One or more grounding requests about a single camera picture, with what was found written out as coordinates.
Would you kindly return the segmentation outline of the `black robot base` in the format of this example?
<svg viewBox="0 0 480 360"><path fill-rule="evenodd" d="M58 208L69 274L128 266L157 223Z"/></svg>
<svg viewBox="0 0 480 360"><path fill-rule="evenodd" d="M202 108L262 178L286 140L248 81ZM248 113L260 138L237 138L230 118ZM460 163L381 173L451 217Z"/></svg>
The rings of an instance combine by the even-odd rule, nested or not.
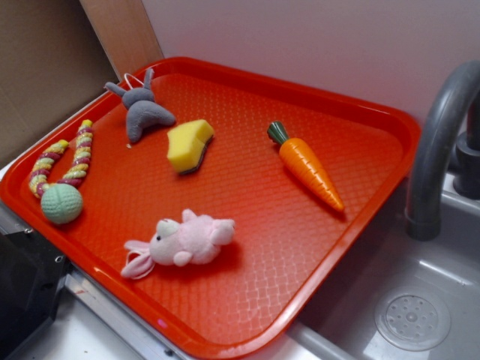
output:
<svg viewBox="0 0 480 360"><path fill-rule="evenodd" d="M54 323L68 266L39 232L1 235L2 359L12 359Z"/></svg>

